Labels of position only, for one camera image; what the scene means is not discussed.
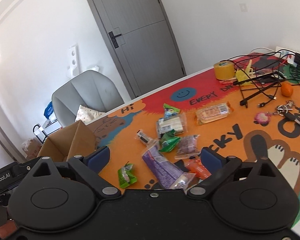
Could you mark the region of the clear white biscuit packet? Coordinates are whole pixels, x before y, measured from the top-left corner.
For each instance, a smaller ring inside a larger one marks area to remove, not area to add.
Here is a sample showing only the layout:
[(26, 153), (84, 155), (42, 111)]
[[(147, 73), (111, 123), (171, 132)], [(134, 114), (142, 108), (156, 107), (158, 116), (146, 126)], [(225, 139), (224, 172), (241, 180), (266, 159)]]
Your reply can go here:
[(169, 118), (160, 118), (156, 122), (157, 136), (159, 139), (167, 133), (174, 130), (175, 135), (187, 132), (187, 120), (185, 113), (177, 114)]

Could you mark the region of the orange snack packet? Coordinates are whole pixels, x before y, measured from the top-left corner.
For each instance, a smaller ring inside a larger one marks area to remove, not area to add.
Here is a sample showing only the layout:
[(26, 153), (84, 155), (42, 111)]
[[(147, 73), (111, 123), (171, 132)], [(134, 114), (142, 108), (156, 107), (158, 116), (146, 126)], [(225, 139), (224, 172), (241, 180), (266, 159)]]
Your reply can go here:
[(189, 170), (190, 173), (194, 173), (197, 178), (205, 180), (211, 173), (206, 169), (206, 167), (201, 163), (199, 159), (190, 159), (185, 167)]

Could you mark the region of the brown cardboard box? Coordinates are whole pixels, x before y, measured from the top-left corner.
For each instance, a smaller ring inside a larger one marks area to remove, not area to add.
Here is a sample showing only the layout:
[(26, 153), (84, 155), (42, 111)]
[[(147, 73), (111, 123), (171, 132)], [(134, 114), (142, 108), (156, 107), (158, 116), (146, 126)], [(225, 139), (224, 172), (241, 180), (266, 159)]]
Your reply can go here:
[(50, 157), (54, 162), (63, 162), (75, 155), (86, 157), (92, 154), (96, 147), (94, 133), (79, 120), (48, 136), (38, 156)]

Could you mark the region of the brown grain snack packet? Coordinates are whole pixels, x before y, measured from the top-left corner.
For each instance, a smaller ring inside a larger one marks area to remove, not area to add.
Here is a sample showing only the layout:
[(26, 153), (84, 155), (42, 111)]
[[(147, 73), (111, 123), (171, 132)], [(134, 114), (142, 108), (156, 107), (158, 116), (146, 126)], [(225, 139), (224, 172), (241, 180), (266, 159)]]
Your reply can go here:
[(198, 138), (199, 135), (197, 134), (182, 137), (177, 144), (178, 149), (174, 158), (179, 160), (198, 156), (200, 154), (200, 150), (198, 150)]

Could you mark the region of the small green candy packet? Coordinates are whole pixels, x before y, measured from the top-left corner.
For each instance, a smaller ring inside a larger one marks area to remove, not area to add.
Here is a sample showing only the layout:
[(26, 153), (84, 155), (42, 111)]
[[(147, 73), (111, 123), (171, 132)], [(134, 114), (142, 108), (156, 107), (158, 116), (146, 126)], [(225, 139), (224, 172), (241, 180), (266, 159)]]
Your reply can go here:
[(126, 189), (138, 181), (137, 177), (133, 174), (133, 167), (133, 164), (126, 163), (117, 171), (119, 186), (121, 189)]

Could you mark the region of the brown box on floor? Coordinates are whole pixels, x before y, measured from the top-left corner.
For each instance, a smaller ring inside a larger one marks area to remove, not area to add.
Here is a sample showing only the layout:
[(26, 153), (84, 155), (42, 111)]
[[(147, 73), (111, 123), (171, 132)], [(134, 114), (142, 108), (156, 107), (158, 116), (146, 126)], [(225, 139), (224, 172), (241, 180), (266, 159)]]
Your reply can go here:
[(42, 144), (37, 139), (28, 139), (22, 143), (22, 149), (26, 154), (27, 160), (32, 160), (36, 158), (39, 154), (39, 151), (42, 148)]

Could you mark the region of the purple snack bag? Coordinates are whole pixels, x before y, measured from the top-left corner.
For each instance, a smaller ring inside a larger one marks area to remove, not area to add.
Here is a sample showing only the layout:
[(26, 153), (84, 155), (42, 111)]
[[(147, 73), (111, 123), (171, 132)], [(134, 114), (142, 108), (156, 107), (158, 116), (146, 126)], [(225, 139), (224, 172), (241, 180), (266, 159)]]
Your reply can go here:
[(142, 159), (163, 189), (186, 190), (196, 176), (194, 173), (183, 171), (166, 159), (159, 152), (157, 145), (149, 146), (143, 153)]

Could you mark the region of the white dotted cushion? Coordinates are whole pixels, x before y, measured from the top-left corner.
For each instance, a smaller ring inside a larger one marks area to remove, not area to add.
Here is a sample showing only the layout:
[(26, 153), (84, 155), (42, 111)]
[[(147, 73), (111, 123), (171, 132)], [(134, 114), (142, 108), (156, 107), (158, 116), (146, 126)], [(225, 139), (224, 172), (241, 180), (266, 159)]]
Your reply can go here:
[(86, 125), (91, 123), (93, 120), (98, 119), (99, 117), (104, 115), (105, 115), (104, 112), (99, 112), (97, 110), (90, 109), (88, 107), (80, 105), (77, 111), (75, 122), (81, 121)]

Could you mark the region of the orange cracker packet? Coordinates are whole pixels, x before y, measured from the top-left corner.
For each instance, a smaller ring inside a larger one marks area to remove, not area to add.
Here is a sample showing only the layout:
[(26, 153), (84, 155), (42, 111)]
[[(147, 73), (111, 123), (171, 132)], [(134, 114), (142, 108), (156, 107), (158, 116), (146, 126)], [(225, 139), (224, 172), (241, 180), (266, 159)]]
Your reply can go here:
[(198, 125), (208, 124), (226, 118), (234, 109), (227, 103), (220, 103), (196, 111), (196, 123)]

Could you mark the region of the green foil snack packet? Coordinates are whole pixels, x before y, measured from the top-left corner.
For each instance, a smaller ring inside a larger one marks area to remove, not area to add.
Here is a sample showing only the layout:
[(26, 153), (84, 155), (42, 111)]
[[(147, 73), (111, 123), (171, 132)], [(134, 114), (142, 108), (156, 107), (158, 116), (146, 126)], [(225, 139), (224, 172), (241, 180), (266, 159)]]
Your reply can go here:
[(159, 140), (161, 147), (159, 151), (165, 153), (171, 152), (178, 145), (180, 140), (181, 137), (175, 134), (174, 129), (166, 132)]

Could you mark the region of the small black clear packet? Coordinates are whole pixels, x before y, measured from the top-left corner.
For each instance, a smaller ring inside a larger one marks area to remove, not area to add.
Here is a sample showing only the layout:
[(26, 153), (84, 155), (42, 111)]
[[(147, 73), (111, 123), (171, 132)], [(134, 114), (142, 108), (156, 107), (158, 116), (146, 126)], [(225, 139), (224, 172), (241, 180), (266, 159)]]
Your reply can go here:
[(157, 142), (156, 139), (148, 136), (143, 130), (138, 130), (135, 137), (139, 142), (143, 143), (145, 146), (153, 145)]

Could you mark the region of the green blue snack sachet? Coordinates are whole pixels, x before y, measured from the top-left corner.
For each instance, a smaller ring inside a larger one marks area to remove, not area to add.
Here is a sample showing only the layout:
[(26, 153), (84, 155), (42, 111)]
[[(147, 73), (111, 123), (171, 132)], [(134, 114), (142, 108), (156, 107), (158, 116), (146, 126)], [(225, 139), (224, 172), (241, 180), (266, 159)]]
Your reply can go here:
[(170, 106), (168, 104), (163, 104), (163, 108), (164, 108), (164, 119), (168, 119), (171, 118), (175, 115), (178, 115), (180, 113), (180, 109)]

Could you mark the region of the blue plastic bag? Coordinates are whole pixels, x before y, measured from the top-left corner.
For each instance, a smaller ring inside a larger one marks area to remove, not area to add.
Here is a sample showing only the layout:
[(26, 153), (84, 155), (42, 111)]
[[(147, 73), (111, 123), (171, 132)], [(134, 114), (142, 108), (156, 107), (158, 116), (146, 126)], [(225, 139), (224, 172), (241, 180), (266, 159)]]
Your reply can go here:
[(46, 109), (44, 110), (44, 116), (47, 120), (53, 121), (56, 119), (55, 111), (53, 109), (52, 102), (50, 101), (47, 105)]

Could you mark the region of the colourful cartoon table mat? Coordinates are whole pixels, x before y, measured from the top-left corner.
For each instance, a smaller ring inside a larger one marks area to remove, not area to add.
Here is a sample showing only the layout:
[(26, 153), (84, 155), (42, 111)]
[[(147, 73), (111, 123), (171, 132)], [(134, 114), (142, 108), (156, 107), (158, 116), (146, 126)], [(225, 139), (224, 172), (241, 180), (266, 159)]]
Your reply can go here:
[[(282, 64), (280, 69), (293, 85), (293, 113), (300, 121), (300, 68)], [(257, 113), (273, 113), (286, 101), (278, 87), (258, 94), (255, 86), (221, 83), (214, 71), (208, 69), (133, 100), (90, 123), (89, 128), (98, 146), (110, 149), (110, 162), (102, 171), (104, 178), (117, 185), (118, 169), (132, 163), (138, 179), (133, 187), (155, 189), (159, 184), (141, 157), (145, 146), (135, 137), (140, 129), (152, 138), (157, 136), (156, 122), (163, 116), (163, 104), (167, 103), (185, 113), (187, 132), (184, 134), (199, 135), (198, 148), (208, 147), (221, 155), (233, 154), (246, 161), (255, 161), (257, 155), (267, 156), (300, 199), (300, 126), (279, 115), (272, 115), (267, 126), (254, 123)], [(196, 123), (198, 109), (227, 102), (234, 111), (226, 118), (204, 125)], [(293, 228), (300, 235), (300, 211)]]

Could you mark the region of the key bunch with car key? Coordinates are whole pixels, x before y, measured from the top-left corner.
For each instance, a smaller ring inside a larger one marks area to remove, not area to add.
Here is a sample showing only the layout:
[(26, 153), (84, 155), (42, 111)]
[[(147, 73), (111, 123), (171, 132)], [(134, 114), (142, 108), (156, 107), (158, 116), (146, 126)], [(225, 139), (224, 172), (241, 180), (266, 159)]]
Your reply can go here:
[(300, 121), (297, 117), (292, 113), (293, 108), (295, 107), (295, 103), (293, 100), (288, 100), (284, 105), (279, 105), (275, 108), (276, 112), (280, 116), (284, 116), (289, 121), (293, 121), (300, 126)]

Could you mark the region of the yellow plastic bag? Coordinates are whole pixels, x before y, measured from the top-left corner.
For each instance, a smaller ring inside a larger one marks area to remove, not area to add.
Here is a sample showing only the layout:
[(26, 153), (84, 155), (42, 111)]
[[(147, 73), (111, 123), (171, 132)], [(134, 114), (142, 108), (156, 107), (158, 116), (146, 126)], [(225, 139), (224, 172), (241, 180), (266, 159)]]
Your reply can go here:
[(250, 75), (247, 74), (244, 70), (241, 69), (236, 70), (235, 77), (237, 81), (243, 81), (243, 83), (241, 83), (242, 86), (248, 86), (251, 84), (251, 81), (249, 79)]

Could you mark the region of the yellow tape roll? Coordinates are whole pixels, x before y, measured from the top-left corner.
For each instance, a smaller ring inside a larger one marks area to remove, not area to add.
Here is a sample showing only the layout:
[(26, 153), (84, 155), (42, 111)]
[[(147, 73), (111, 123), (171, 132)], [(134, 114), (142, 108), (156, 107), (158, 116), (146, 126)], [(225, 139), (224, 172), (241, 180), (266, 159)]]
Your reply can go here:
[(230, 61), (221, 61), (213, 65), (217, 80), (228, 80), (235, 77), (235, 65)]

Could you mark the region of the orange mandarin fruit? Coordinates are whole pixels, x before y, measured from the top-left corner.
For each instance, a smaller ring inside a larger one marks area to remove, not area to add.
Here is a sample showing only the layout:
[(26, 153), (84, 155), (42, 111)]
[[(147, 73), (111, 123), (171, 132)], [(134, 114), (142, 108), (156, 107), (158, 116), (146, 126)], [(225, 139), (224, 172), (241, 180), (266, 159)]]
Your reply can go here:
[(281, 83), (281, 94), (287, 98), (290, 98), (293, 95), (293, 86), (288, 82)]

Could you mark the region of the white power strip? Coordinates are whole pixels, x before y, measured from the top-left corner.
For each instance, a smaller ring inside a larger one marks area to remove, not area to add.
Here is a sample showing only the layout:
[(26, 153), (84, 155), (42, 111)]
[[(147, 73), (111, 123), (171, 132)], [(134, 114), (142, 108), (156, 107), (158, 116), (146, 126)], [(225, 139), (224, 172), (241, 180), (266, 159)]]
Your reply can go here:
[(285, 59), (288, 64), (291, 64), (293, 67), (297, 67), (294, 64), (294, 55), (295, 55), (295, 53), (300, 53), (300, 52), (296, 52), (296, 51), (278, 47), (278, 46), (275, 48), (275, 51), (276, 51), (275, 56)]

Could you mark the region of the grey door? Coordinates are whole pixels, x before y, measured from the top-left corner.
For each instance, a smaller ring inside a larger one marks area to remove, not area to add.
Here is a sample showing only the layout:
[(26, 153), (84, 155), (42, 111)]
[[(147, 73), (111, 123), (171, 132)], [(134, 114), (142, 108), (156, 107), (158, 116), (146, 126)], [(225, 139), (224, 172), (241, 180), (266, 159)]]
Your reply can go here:
[[(186, 75), (161, 0), (87, 0), (131, 98)], [(108, 33), (122, 34), (114, 48)]]

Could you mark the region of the pink fluffy keychain charm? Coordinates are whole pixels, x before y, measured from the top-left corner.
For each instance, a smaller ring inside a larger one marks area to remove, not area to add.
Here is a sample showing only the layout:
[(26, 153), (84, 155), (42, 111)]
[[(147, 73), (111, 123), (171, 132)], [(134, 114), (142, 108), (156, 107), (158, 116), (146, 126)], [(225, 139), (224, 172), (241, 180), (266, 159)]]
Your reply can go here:
[(257, 113), (254, 117), (254, 123), (261, 126), (267, 126), (270, 123), (271, 114), (267, 112)]

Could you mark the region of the white wall socket plate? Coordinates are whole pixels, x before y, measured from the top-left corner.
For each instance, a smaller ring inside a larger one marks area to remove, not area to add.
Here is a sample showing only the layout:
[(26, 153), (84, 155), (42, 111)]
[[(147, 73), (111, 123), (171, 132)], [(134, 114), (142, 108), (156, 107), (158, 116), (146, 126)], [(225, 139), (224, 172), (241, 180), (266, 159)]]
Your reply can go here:
[(68, 49), (68, 65), (67, 77), (72, 79), (79, 74), (77, 45), (74, 45)]

